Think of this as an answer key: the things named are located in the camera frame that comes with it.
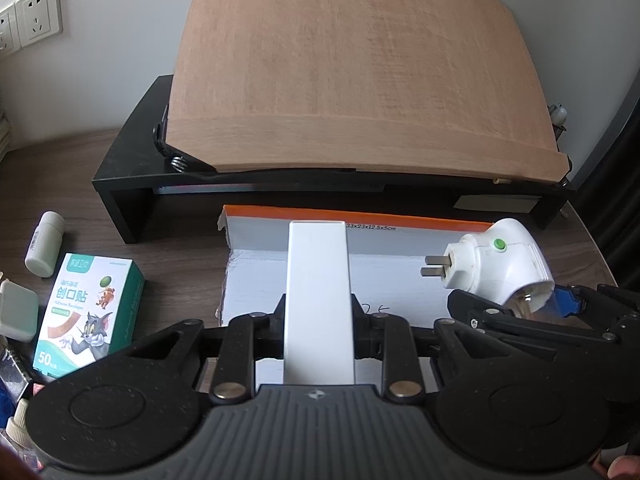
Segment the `power outlet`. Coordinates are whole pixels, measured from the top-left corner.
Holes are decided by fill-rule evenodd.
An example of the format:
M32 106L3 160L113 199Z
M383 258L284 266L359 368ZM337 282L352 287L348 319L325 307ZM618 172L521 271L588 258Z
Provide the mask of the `power outlet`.
M0 58L20 50L15 6L0 10Z
M62 32L60 0L18 0L15 12L22 46Z
M27 30L28 40L33 40L51 30L47 0L23 1L22 14L24 15L24 26Z

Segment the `adhesive bandage box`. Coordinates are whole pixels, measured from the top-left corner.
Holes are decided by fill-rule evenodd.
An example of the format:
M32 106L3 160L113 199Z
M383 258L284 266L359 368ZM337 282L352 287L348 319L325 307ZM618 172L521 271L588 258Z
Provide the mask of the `adhesive bandage box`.
M33 367L58 378L131 343L145 279L132 260L65 255Z

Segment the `wooden desk surface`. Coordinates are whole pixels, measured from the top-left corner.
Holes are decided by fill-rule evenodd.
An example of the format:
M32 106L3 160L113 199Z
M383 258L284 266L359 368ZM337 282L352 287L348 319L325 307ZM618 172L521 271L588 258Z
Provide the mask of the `wooden desk surface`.
M60 259L76 252L132 258L140 266L146 285L134 337L188 317L215 326L228 257L215 213L225 197L159 200L142 241L125 245L91 184L115 135L89 134L31 146L9 153L0 163L0 270L35 290L41 306L47 304L55 275L34 276L24 267L24 255L41 214L53 210L66 220ZM533 235L561 285L615 284L571 206Z

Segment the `orange edge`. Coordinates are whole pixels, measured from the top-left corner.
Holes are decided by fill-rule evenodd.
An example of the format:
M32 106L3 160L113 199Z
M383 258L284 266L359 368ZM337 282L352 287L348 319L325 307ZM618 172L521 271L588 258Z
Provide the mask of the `orange edge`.
M352 211L334 211L329 209L298 209L292 207L272 207L264 205L228 204L224 206L224 211L227 216L273 218L280 220L337 220L350 224L414 227L417 229L437 229L439 231L481 233L491 227L491 224L487 222L451 220L446 218L425 218L421 216L360 213Z

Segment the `finger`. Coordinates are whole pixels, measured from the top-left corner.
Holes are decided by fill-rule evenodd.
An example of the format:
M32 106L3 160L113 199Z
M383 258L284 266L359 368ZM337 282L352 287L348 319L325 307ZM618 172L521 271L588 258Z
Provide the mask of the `finger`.
M619 456L609 466L607 476L640 479L640 456Z

